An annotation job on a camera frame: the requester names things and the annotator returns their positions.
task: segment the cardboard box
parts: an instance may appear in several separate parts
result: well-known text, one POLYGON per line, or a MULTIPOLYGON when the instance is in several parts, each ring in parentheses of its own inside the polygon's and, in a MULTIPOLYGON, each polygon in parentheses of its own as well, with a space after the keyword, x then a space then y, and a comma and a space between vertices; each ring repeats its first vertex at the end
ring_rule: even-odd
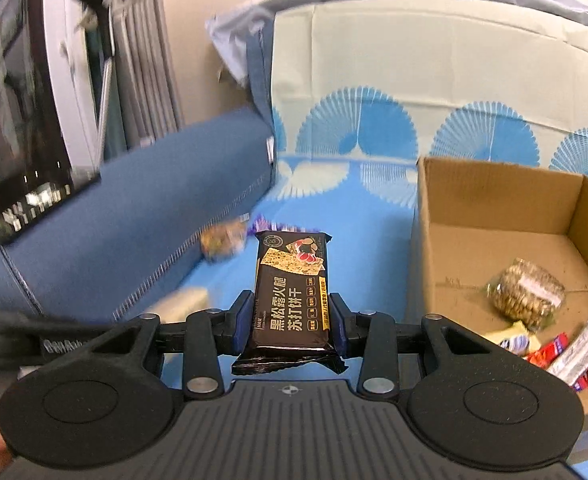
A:
MULTIPOLYGON (((514 258, 549 270, 567 291, 556 322, 573 338, 588 319, 588 178, 513 164, 421 158, 407 322, 437 312, 483 334, 510 322, 482 288, 514 258)), ((588 430, 588 393, 581 392, 588 430)))

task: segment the black snack package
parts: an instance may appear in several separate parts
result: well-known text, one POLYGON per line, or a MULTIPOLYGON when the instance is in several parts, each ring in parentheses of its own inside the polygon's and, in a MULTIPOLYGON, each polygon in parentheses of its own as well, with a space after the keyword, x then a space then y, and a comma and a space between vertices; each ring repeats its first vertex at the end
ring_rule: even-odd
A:
POLYGON ((319 362, 346 367, 330 340, 325 233, 263 231, 256 262, 252 331, 234 375, 319 362))

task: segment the white tag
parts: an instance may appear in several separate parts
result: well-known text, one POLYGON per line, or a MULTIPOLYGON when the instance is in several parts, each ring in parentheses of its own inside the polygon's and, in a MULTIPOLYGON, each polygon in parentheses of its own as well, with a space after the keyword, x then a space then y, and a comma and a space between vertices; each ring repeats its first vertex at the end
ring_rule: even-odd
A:
POLYGON ((267 162, 269 164, 274 162, 274 136, 267 139, 267 162))
POLYGON ((538 296, 542 300, 549 301, 549 303, 551 303, 554 308, 558 308, 561 306, 561 303, 563 303, 563 298, 559 297, 553 292, 550 292, 549 290, 544 289, 535 280, 532 280, 527 276, 520 277, 519 285, 522 286, 522 288, 524 288, 526 291, 534 294, 534 296, 538 296))

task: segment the ribbed gray surface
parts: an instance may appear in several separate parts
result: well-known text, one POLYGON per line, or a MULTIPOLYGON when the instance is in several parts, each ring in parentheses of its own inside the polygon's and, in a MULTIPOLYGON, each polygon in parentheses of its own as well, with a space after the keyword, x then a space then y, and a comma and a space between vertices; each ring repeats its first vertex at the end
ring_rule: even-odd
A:
POLYGON ((188 404, 170 433, 140 455, 84 472, 17 460, 0 480, 565 480, 557 464, 505 475, 453 464, 427 449, 386 402, 344 381, 237 381, 221 399, 188 404), (285 386, 298 392, 286 394, 285 386))

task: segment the teal curtain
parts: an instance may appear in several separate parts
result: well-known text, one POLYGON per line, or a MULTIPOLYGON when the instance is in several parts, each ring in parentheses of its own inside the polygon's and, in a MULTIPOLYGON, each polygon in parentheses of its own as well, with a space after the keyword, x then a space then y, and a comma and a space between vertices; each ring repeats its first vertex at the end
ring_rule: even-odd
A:
MULTIPOLYGON (((87 59, 90 66, 90 77, 94 89, 94 103, 96 113, 100 110, 101 86, 103 85, 103 51, 101 50, 101 38, 96 30, 87 31, 87 59)), ((107 112, 107 131, 105 133, 104 160, 110 160, 124 153, 128 148, 120 109, 119 87, 116 70, 112 71, 112 84, 109 92, 110 105, 107 112)))

